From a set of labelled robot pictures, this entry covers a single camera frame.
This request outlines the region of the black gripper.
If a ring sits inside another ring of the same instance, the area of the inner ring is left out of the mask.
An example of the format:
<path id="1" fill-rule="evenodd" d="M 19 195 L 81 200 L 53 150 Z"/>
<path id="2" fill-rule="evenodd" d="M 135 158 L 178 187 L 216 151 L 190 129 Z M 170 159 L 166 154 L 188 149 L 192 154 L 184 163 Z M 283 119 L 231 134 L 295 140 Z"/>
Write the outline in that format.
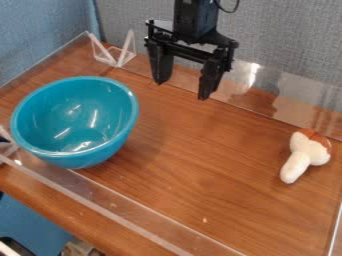
<path id="1" fill-rule="evenodd" d="M 216 91 L 224 71 L 231 70 L 235 39 L 218 31 L 220 0 L 175 0 L 171 21 L 146 21 L 152 78 L 158 85 L 170 80 L 174 57 L 204 64 L 199 78 L 198 99 L 206 100 Z"/>

